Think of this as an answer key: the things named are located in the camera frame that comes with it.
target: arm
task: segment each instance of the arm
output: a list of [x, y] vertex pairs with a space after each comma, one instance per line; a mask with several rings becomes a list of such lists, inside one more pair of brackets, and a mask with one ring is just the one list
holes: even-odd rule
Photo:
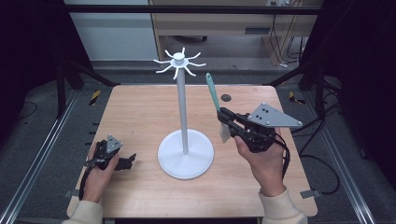
[[[93, 157], [96, 144], [93, 144], [88, 156]], [[110, 182], [114, 168], [119, 162], [119, 154], [116, 154], [108, 164], [105, 170], [94, 167], [88, 175], [85, 183], [84, 197], [78, 202], [78, 205], [72, 216], [62, 222], [63, 224], [100, 224], [102, 223], [103, 207], [99, 204], [105, 189]]]
[[[279, 128], [276, 128], [276, 132], [280, 135]], [[264, 208], [262, 223], [307, 223], [306, 215], [294, 206], [289, 191], [283, 185], [284, 149], [272, 144], [267, 151], [251, 153], [242, 138], [236, 136], [234, 140], [238, 153], [250, 164], [253, 176], [261, 186], [259, 197]]]

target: green handle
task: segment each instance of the green handle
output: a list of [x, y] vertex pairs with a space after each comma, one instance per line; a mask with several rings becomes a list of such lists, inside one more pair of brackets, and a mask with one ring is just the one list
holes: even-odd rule
[[209, 73], [206, 73], [206, 82], [209, 87], [210, 95], [212, 95], [213, 104], [218, 111], [220, 111], [218, 95], [216, 94], [215, 84], [213, 83], [212, 76]]

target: black curtain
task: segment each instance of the black curtain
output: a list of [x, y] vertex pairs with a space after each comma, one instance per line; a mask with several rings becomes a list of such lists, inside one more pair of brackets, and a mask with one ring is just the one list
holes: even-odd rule
[[[340, 103], [362, 151], [376, 160], [396, 188], [396, 7], [385, 0], [353, 2], [319, 64], [325, 76], [341, 80]], [[311, 44], [320, 43], [326, 27], [335, 22], [319, 16]]]
[[43, 9], [47, 3], [64, 5], [63, 0], [0, 1], [0, 143], [26, 93], [55, 80], [61, 61], [73, 60], [93, 71], [69, 13]]

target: white round base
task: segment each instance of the white round base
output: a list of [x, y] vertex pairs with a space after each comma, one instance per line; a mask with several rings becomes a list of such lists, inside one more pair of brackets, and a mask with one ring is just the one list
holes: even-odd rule
[[210, 140], [202, 133], [188, 129], [189, 153], [183, 153], [181, 130], [169, 133], [158, 149], [158, 161], [170, 176], [189, 180], [209, 169], [214, 158], [214, 149]]

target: sleeve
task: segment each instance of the sleeve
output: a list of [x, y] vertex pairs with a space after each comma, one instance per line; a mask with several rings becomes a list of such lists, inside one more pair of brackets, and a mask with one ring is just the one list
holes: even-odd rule
[[294, 206], [289, 196], [288, 189], [275, 197], [265, 197], [261, 193], [259, 193], [259, 197], [264, 207], [262, 224], [308, 223], [306, 215]]
[[79, 201], [72, 216], [62, 224], [101, 224], [103, 207], [99, 203]]

